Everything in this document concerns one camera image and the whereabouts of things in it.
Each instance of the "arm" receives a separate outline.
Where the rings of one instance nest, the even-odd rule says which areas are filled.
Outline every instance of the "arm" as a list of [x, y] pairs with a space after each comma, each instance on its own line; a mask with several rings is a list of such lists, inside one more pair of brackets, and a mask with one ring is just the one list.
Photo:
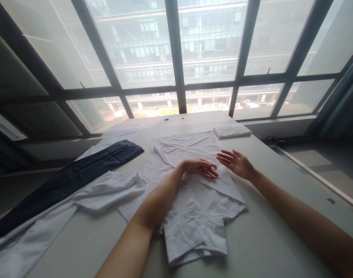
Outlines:
[[325, 216], [287, 193], [257, 171], [240, 152], [217, 154], [221, 164], [250, 181], [288, 226], [342, 277], [353, 277], [353, 238]]
[[96, 278], [140, 277], [147, 260], [152, 234], [169, 211], [184, 173], [216, 179], [218, 174], [213, 169], [216, 167], [200, 158], [184, 160], [176, 166], [138, 208]]

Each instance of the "folded white towel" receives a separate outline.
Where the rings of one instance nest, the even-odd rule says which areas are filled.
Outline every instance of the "folded white towel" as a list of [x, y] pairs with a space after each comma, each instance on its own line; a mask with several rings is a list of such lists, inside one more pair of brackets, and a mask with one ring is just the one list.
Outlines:
[[242, 124], [221, 125], [213, 128], [219, 139], [251, 135], [252, 131]]

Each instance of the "finger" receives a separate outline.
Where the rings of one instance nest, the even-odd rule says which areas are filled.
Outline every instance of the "finger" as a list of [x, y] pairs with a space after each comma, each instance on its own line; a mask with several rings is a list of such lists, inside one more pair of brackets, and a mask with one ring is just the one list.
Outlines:
[[227, 155], [230, 155], [231, 157], [235, 158], [237, 157], [235, 154], [233, 154], [232, 152], [226, 151], [226, 150], [221, 150], [222, 153], [225, 153]]
[[209, 163], [209, 164], [211, 165], [211, 167], [213, 167], [213, 168], [217, 168], [217, 167], [218, 167], [217, 165], [215, 165], [215, 164], [213, 164], [213, 163], [211, 163], [211, 162], [209, 162], [208, 160], [205, 160], [205, 159], [203, 159], [203, 158], [200, 158], [200, 160], [206, 161], [206, 162]]
[[217, 156], [219, 156], [219, 157], [221, 157], [221, 158], [225, 158], [225, 159], [228, 160], [228, 161], [231, 161], [231, 160], [232, 160], [232, 158], [231, 158], [230, 156], [227, 156], [227, 155], [225, 155], [225, 154], [218, 153]]
[[226, 163], [226, 162], [223, 161], [222, 159], [218, 159], [218, 160], [219, 160], [219, 162], [220, 162], [222, 165], [224, 165], [225, 167], [229, 168], [229, 164], [228, 164], [228, 163]]
[[224, 161], [225, 163], [228, 163], [228, 164], [230, 164], [230, 162], [231, 162], [230, 160], [221, 158], [221, 157], [219, 157], [219, 156], [217, 156], [216, 159], [219, 160], [219, 161], [222, 160], [222, 161]]
[[216, 176], [213, 173], [211, 173], [209, 170], [207, 170], [206, 168], [203, 169], [203, 172], [205, 174], [208, 174], [211, 178], [216, 179]]
[[243, 154], [241, 154], [240, 152], [236, 151], [235, 149], [233, 149], [233, 153], [239, 158], [242, 158], [244, 156]]
[[201, 176], [204, 176], [205, 178], [209, 178], [209, 179], [212, 178], [210, 175], [206, 174], [205, 172], [201, 172]]
[[219, 176], [218, 172], [216, 172], [212, 167], [207, 168], [207, 170], [208, 170], [211, 174], [215, 175], [215, 177], [218, 177], [218, 176]]
[[202, 160], [200, 159], [198, 163], [198, 166], [204, 166], [204, 167], [211, 167], [212, 166], [212, 163], [206, 161], [206, 160]]

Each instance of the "window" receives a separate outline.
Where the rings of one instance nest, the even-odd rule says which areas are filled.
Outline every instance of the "window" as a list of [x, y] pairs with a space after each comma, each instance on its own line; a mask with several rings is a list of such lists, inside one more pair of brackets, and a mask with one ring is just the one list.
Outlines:
[[135, 118], [179, 114], [176, 92], [126, 96]]
[[71, 1], [0, 3], [64, 89], [110, 86]]
[[352, 54], [353, 1], [334, 0], [299, 75], [338, 73]]
[[283, 83], [239, 87], [233, 119], [269, 117], [282, 87]]
[[36, 95], [48, 93], [0, 37], [0, 98]]
[[102, 133], [128, 119], [120, 97], [68, 100], [90, 133]]
[[196, 65], [207, 69], [184, 75], [185, 84], [235, 79], [243, 34], [239, 22], [245, 20], [248, 0], [222, 2], [178, 0], [181, 43], [189, 44], [182, 48], [183, 70], [189, 72]]
[[312, 113], [334, 79], [293, 83], [278, 116]]
[[223, 110], [229, 112], [233, 88], [186, 91], [187, 113]]
[[4, 133], [9, 139], [16, 141], [27, 138], [22, 132], [20, 132], [14, 125], [12, 125], [6, 118], [0, 115], [0, 131]]
[[[90, 2], [88, 6], [107, 52], [116, 53], [111, 62], [121, 87], [175, 85], [165, 3], [106, 2], [106, 14], [98, 12]], [[167, 74], [159, 73], [165, 69]]]
[[261, 0], [245, 75], [283, 73], [314, 0]]
[[179, 111], [316, 115], [353, 75], [353, 0], [0, 2], [0, 130], [13, 140]]
[[39, 139], [82, 135], [55, 102], [10, 104], [4, 108]]

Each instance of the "hand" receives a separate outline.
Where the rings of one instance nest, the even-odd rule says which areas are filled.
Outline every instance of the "hand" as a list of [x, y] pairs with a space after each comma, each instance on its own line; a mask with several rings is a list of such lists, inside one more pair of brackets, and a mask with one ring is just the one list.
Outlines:
[[217, 154], [216, 158], [237, 176], [249, 181], [256, 176], [256, 169], [243, 154], [236, 150], [233, 150], [233, 152], [221, 150], [221, 152]]
[[182, 164], [184, 171], [188, 174], [200, 174], [209, 179], [216, 179], [219, 176], [213, 169], [217, 166], [202, 158], [186, 159], [182, 161]]

